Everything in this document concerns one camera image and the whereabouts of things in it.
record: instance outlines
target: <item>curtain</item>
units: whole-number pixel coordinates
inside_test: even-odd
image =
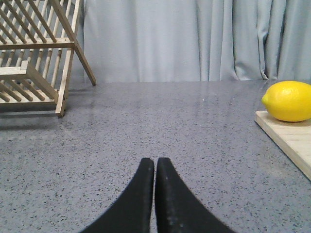
[[[311,80],[309,0],[85,0],[99,82]]]

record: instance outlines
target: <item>wooden cutting board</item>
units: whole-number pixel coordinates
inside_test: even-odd
[[[311,181],[311,119],[290,123],[257,111],[255,122]]]

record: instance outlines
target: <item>yellow lemon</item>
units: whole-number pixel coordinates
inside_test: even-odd
[[[297,122],[311,118],[311,85],[283,81],[268,88],[261,102],[276,119]]]

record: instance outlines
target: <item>dish rack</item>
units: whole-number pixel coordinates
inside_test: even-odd
[[[51,105],[63,117],[74,52],[96,85],[76,37],[81,4],[81,0],[0,1],[0,110]]]

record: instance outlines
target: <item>gray speckled countertop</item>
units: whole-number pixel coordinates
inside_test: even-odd
[[[311,182],[254,122],[271,84],[87,83],[71,86],[64,118],[1,113],[0,232],[79,232],[142,157],[170,157],[237,232],[310,233]]]

